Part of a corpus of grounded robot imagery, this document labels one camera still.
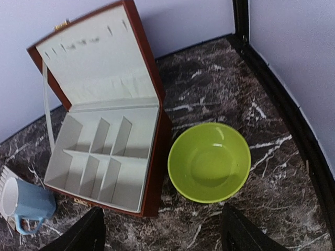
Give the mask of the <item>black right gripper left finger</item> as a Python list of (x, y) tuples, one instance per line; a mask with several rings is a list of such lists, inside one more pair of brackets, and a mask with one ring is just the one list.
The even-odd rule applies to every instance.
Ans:
[(41, 250), (104, 250), (105, 240), (104, 211), (93, 207), (63, 235)]

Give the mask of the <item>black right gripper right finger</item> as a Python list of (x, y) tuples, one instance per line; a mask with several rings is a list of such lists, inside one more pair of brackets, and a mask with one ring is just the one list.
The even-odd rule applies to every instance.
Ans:
[(223, 250), (287, 250), (229, 203), (225, 203), (222, 209), (221, 221)]

